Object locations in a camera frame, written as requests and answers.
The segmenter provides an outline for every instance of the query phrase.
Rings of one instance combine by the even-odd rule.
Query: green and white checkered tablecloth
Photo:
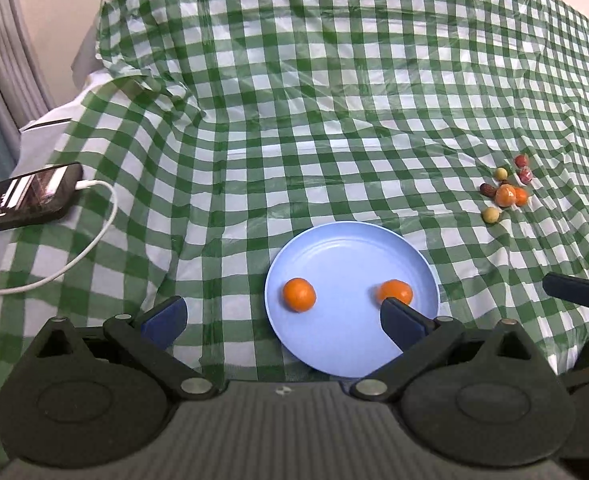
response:
[[[52,163],[114,183],[114,227],[81,263],[0,298],[0,386],[52,316],[99,325],[172,294],[174,355],[210,378],[322,378],[282,348],[263,287],[293,236],[360,220],[402,234],[440,281],[440,312],[520,320],[559,372],[589,310],[546,296],[589,276],[589,19],[559,0],[104,0],[98,53],[118,79]],[[479,184],[527,152],[528,206],[487,226]],[[109,210],[17,230],[0,286],[48,276]]]

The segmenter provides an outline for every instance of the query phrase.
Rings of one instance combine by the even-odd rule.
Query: blue plate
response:
[[[286,306],[292,278],[315,288],[308,312]],[[377,288],[408,283],[412,308],[437,316],[439,288],[426,259],[398,234],[365,222],[333,222],[308,229],[277,254],[266,279],[266,311],[281,343],[301,361],[333,376],[359,378],[401,354],[379,321]]]

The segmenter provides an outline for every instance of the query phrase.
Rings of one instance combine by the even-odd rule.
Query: toy fruit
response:
[[[508,171],[505,168],[497,168],[495,170],[495,178],[500,182],[506,180],[508,178]]]
[[[486,222],[486,224],[495,224],[499,220],[500,214],[501,211],[499,211],[496,207],[490,206],[483,210],[483,213],[481,213],[481,218],[483,218],[483,221]]]
[[[317,301],[313,286],[303,278],[293,278],[287,282],[283,295],[287,305],[297,312],[310,310]]]
[[[379,290],[377,290],[377,301],[379,303],[383,303],[385,298],[396,298],[401,303],[409,305],[411,304],[412,296],[411,286],[399,280],[388,280],[382,283]]]
[[[487,196],[488,198],[494,198],[497,188],[490,184],[481,184],[481,186],[479,186],[479,191],[481,191],[482,195]]]
[[[510,184],[499,186],[497,194],[495,195],[495,204],[499,207],[510,207],[511,205],[514,205],[516,201],[517,196],[515,195],[514,187]]]
[[[530,171],[529,167],[521,168],[517,174],[522,184],[530,184],[533,180],[533,172]]]
[[[524,188],[515,187],[515,195],[517,197],[517,199],[515,200],[516,205],[523,206],[528,203],[528,197],[530,197],[530,195]]]
[[[525,168],[528,165],[528,156],[526,153],[521,153],[515,157],[515,165],[518,168]]]

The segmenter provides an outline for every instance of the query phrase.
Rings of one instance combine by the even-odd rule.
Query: orange fruit on plate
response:
[[[283,295],[287,305],[296,312],[310,310],[317,301],[315,289],[303,278],[293,278],[287,282]]]
[[[396,298],[401,303],[409,305],[411,304],[412,296],[411,286],[399,280],[388,280],[382,283],[379,290],[377,290],[377,301],[380,304],[383,303],[385,298]]]
[[[510,184],[504,184],[499,186],[497,193],[495,194],[495,204],[499,207],[510,207],[517,201],[517,195],[515,188]]]
[[[522,187],[515,187],[515,204],[518,206],[526,205],[528,203],[528,197],[530,195]]]

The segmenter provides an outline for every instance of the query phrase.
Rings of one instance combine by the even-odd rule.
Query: plate rim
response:
[[[281,345],[284,346],[284,348],[287,349],[287,351],[290,352],[290,354],[292,354],[294,357],[296,357],[300,362],[304,363],[306,366],[309,366],[310,368],[313,368],[314,370],[320,371],[324,374],[328,374],[329,376],[335,376],[334,374],[325,371],[325,370],[320,370],[319,368],[316,368],[315,366],[312,366],[311,364],[307,363],[306,361],[302,360],[299,356],[297,356],[292,350],[290,350],[288,348],[288,346],[282,341],[279,332],[277,331],[276,327],[274,326],[274,322],[272,319],[272,316],[270,315],[270,309],[268,308],[268,283],[270,282],[270,275],[272,273],[274,264],[276,264],[276,261],[278,260],[279,256],[281,256],[281,254],[286,250],[286,248],[295,242],[295,240],[297,240],[297,238],[302,237],[303,235],[305,235],[306,233],[313,231],[315,229],[319,229],[321,227],[325,227],[327,225],[331,225],[331,224],[365,224],[367,226],[370,227],[375,227],[377,229],[381,229],[383,231],[386,231],[390,234],[395,235],[396,237],[400,238],[402,241],[404,241],[404,243],[408,244],[412,250],[414,250],[420,257],[421,259],[424,261],[424,263],[427,265],[428,269],[430,270],[430,274],[432,274],[432,279],[435,282],[435,289],[437,291],[437,316],[439,315],[439,307],[441,306],[441,292],[439,290],[439,280],[437,279],[437,276],[435,275],[435,270],[430,266],[430,263],[428,262],[428,260],[426,259],[426,257],[421,254],[421,252],[414,246],[412,245],[408,240],[406,240],[402,235],[396,233],[395,231],[393,231],[392,229],[388,229],[387,227],[383,227],[380,226],[378,224],[373,224],[370,222],[366,222],[366,221],[359,221],[359,220],[336,220],[334,222],[326,222],[325,224],[319,224],[319,225],[315,225],[313,227],[310,227],[308,229],[306,229],[305,231],[299,233],[297,236],[295,236],[294,238],[292,238],[286,245],[284,245],[279,252],[276,254],[276,256],[274,257],[274,260],[272,260],[272,263],[270,264],[270,268],[268,269],[268,273],[266,275],[266,283],[264,285],[263,288],[263,303],[264,303],[264,309],[266,311],[266,315],[268,316],[268,320],[270,321],[270,326],[272,327],[272,330],[274,331],[274,334],[276,335],[276,338],[279,339],[279,342],[281,343]]]

